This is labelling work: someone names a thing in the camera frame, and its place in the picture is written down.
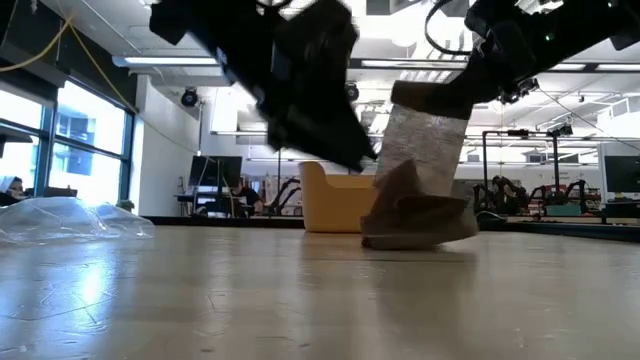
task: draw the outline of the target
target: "robotic arm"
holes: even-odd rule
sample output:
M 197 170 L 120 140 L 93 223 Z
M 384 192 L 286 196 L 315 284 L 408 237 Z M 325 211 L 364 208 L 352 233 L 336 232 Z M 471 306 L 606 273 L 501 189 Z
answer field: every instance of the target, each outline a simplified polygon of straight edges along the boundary
M 434 8 L 450 1 L 439 0 Z M 481 41 L 468 56 L 466 69 L 446 85 L 396 82 L 392 100 L 468 120 L 474 104 L 495 99 L 515 103 L 538 87 L 534 76 L 607 38 L 616 50 L 640 41 L 638 0 L 564 0 L 545 14 L 527 14 L 516 2 L 476 1 L 465 25 Z
M 358 38 L 351 13 L 339 0 L 317 0 L 286 20 L 279 11 L 289 3 L 161 0 L 149 27 L 174 45 L 187 33 L 198 40 L 229 82 L 256 98 L 276 150 L 293 148 L 361 171 L 362 158 L 376 155 L 344 89 Z M 465 70 L 446 85 L 396 82 L 391 100 L 468 120 L 474 104 L 516 102 L 537 87 L 533 76 L 604 39 L 618 50 L 640 40 L 638 0 L 564 0 L 546 14 L 526 14 L 515 4 L 476 1 L 465 24 L 482 42 Z
M 339 0 L 318 0 L 291 20 L 256 0 L 162 0 L 151 7 L 151 31 L 171 44 L 187 34 L 216 59 L 230 84 L 256 99 L 268 142 L 353 170 L 375 159 L 345 91 L 358 34 Z

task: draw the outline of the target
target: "clear plastic bag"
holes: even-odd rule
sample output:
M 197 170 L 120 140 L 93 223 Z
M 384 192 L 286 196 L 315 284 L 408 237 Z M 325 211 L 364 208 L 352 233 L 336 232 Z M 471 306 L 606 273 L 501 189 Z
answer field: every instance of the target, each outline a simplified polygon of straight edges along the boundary
M 0 209 L 0 242 L 152 238 L 151 221 L 112 205 L 75 198 L 35 198 Z

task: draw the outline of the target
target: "security camera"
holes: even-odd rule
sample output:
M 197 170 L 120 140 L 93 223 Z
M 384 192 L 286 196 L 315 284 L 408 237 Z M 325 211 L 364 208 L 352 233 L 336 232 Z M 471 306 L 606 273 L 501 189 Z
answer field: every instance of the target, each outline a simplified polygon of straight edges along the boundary
M 196 106 L 199 100 L 196 88 L 186 88 L 184 90 L 184 94 L 182 94 L 180 102 L 182 103 L 182 106 L 190 108 Z
M 347 92 L 347 98 L 349 99 L 349 102 L 358 100 L 358 98 L 360 97 L 360 90 L 358 90 L 358 86 L 356 86 L 355 83 L 347 83 L 344 88 Z

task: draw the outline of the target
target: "silver fabric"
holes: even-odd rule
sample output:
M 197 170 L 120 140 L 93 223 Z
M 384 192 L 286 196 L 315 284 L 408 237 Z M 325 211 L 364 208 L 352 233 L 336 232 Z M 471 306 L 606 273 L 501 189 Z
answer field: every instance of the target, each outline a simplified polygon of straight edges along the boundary
M 385 130 L 376 181 L 413 159 L 422 190 L 429 195 L 450 196 L 467 123 L 395 105 Z

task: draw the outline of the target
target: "window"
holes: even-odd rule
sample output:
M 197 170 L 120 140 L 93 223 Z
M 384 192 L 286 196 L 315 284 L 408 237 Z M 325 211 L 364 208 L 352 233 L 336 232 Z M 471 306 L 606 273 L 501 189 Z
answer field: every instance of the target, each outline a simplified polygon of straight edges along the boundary
M 6 143 L 4 154 L 0 158 L 0 172 L 3 176 L 17 176 L 22 179 L 25 189 L 33 188 L 36 165 L 38 162 L 38 145 L 40 140 L 31 138 L 33 143 Z
M 67 81 L 58 91 L 56 135 L 122 154 L 126 114 Z
M 42 124 L 43 106 L 0 90 L 0 118 L 39 129 Z
M 78 190 L 90 203 L 118 202 L 121 161 L 108 156 L 54 144 L 49 186 Z

